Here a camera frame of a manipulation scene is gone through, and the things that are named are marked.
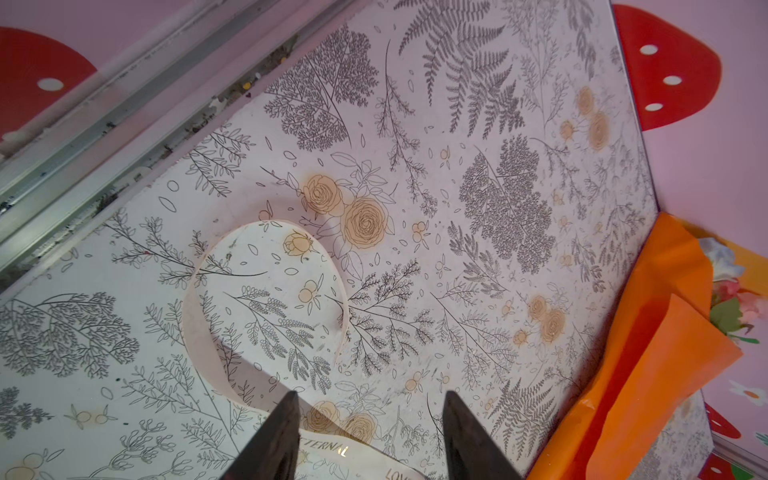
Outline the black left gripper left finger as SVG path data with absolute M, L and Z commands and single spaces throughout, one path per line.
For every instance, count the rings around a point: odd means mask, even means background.
M 220 479 L 294 479 L 300 448 L 299 425 L 299 396 L 296 391 L 289 391 Z

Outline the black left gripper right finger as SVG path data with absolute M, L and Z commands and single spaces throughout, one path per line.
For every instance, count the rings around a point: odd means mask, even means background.
M 446 393 L 442 423 L 448 479 L 522 479 L 455 391 Z

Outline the white ribbon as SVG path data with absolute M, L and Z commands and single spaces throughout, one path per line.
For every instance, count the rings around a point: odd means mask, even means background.
M 305 229 L 271 220 L 229 231 L 203 251 L 182 307 L 194 368 L 232 406 L 267 421 L 294 395 L 299 477 L 418 477 L 375 446 L 384 412 L 349 379 L 343 278 Z

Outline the orange wrapping paper sheet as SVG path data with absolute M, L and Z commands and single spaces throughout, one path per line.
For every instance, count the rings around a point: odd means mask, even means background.
M 675 410 L 743 355 L 709 320 L 713 267 L 660 214 L 625 285 L 600 367 L 531 479 L 627 479 Z

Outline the pink fake rose stem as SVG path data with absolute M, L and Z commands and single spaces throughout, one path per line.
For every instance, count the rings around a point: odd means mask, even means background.
M 736 344 L 760 345 L 755 328 L 767 320 L 767 297 L 742 288 L 738 280 L 716 281 L 709 320 Z

